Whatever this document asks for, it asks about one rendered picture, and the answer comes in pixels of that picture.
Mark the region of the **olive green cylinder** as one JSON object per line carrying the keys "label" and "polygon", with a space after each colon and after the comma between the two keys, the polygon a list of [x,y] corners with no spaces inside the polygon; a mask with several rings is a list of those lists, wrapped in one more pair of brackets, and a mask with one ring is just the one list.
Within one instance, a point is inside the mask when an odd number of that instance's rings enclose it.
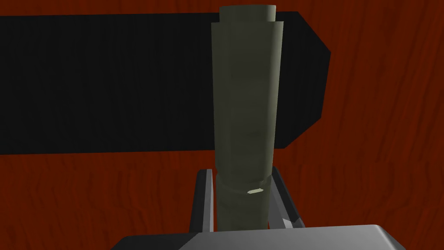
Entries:
{"label": "olive green cylinder", "polygon": [[268,227],[283,27],[275,5],[223,6],[211,24],[218,231]]}

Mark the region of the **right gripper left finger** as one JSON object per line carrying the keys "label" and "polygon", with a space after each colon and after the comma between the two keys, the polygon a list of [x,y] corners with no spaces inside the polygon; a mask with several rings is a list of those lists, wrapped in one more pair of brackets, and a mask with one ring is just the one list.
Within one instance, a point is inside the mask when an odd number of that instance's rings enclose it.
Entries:
{"label": "right gripper left finger", "polygon": [[212,170],[201,169],[196,176],[189,232],[214,231],[214,192]]}

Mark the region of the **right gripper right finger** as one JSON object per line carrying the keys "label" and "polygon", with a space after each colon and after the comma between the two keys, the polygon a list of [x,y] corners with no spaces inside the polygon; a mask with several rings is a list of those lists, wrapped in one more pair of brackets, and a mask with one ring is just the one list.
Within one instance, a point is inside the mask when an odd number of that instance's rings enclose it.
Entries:
{"label": "right gripper right finger", "polygon": [[270,229],[305,228],[279,170],[272,167],[268,226]]}

